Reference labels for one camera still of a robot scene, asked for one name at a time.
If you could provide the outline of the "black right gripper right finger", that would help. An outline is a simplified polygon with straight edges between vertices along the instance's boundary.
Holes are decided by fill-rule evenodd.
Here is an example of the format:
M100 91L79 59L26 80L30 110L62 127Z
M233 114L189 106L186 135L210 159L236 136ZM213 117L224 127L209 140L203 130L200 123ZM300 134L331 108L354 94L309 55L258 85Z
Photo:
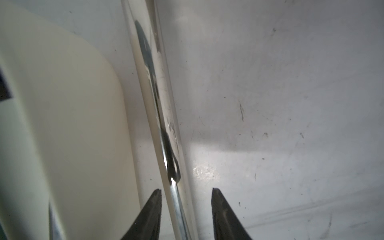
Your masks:
M212 190L211 206L215 240L252 239L218 188Z

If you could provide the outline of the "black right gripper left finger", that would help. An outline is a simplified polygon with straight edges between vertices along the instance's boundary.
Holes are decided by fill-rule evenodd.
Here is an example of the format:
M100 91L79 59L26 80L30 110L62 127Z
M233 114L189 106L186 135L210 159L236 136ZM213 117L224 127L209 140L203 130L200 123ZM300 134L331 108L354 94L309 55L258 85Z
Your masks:
M162 214L162 191L156 189L121 240L158 240Z

